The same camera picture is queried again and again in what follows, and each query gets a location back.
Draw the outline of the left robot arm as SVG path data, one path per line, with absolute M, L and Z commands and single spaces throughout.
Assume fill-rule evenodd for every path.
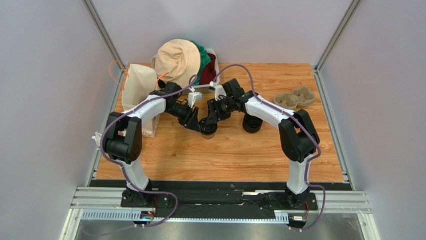
M 160 90 L 153 91 L 146 100 L 123 113 L 112 112 L 100 140 L 104 158 L 120 167 L 126 183 L 124 198 L 138 207 L 148 207 L 155 193 L 151 180 L 140 162 L 142 155 L 143 126 L 154 117 L 168 113 L 178 119 L 186 129 L 201 132 L 198 108 L 178 99 L 184 88 L 168 82 Z

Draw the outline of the single brown paper cup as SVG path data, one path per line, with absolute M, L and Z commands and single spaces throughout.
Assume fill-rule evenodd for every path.
M 204 134 L 202 133 L 201 136 L 205 139 L 205 140 L 212 140 L 215 137 L 215 133 L 209 133 L 209 134 Z

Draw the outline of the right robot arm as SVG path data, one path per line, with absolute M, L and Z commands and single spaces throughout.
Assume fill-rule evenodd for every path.
M 279 131 L 281 148 L 289 159 L 289 178 L 283 203 L 290 209 L 305 205 L 310 188 L 307 183 L 308 163 L 319 148 L 320 139 L 310 115 L 305 110 L 288 110 L 265 100 L 255 91 L 244 91 L 236 79 L 222 85 L 210 83 L 215 97 L 207 102 L 208 116 L 200 120 L 203 137 L 214 135 L 220 121 L 233 112 L 245 114 L 243 128 L 257 133 L 263 123 Z

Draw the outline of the white paper bag orange handles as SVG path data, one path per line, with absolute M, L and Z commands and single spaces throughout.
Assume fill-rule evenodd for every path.
M 116 111 L 123 113 L 142 103 L 151 92 L 159 89 L 159 80 L 168 74 L 157 76 L 151 67 L 130 63 L 124 71 L 123 83 L 114 79 L 121 88 Z

